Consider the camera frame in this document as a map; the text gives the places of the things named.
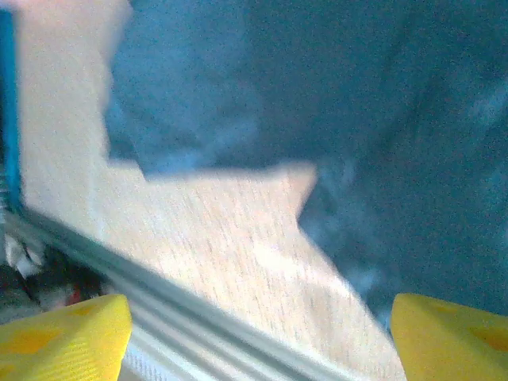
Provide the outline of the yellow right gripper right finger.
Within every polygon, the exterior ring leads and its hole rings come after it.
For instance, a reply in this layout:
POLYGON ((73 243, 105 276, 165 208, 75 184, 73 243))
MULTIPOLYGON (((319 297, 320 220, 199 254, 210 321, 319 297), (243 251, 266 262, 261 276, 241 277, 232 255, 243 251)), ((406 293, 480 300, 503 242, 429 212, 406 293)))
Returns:
POLYGON ((398 294, 391 334, 407 381, 508 381, 508 317, 398 294))

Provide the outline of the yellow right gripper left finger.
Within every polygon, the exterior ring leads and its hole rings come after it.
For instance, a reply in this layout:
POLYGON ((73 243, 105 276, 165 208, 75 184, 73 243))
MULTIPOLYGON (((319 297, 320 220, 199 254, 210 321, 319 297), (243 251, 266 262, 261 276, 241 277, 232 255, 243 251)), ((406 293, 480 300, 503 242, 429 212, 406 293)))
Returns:
POLYGON ((117 381, 132 328, 122 294, 0 325, 0 381, 117 381))

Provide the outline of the blue t-shirt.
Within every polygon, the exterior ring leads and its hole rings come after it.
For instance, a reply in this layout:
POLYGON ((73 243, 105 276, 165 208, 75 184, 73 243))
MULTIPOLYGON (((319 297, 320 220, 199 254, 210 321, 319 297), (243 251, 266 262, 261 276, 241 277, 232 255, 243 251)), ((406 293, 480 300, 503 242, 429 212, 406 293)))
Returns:
POLYGON ((149 177, 317 169, 304 233, 382 325, 508 315, 508 0, 133 0, 104 113, 149 177))

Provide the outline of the blue table edge strip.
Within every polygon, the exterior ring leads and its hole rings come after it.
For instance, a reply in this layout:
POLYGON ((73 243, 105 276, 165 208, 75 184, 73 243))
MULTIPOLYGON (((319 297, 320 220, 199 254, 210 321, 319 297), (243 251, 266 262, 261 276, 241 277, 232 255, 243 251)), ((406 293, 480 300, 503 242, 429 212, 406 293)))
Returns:
POLYGON ((14 213, 22 208, 15 26, 14 11, 0 7, 0 152, 5 185, 1 193, 5 207, 14 213))

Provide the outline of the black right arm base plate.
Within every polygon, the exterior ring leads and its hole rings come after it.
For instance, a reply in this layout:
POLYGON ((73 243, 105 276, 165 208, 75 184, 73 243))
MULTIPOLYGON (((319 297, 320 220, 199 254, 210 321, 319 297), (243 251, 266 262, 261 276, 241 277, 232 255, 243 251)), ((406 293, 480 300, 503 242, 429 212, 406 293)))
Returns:
POLYGON ((18 297, 30 306, 53 310, 104 295, 99 275, 51 246, 36 253, 7 237, 4 250, 0 297, 18 297))

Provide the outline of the aluminium rail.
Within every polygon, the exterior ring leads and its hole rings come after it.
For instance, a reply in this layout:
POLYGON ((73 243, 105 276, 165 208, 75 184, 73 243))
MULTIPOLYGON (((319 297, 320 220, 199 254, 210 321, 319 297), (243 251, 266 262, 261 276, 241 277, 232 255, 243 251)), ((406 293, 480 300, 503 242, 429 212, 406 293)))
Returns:
POLYGON ((38 214, 5 215, 6 232, 34 250, 55 249, 98 273, 129 300, 125 361, 145 381, 363 381, 281 344, 174 283, 38 214))

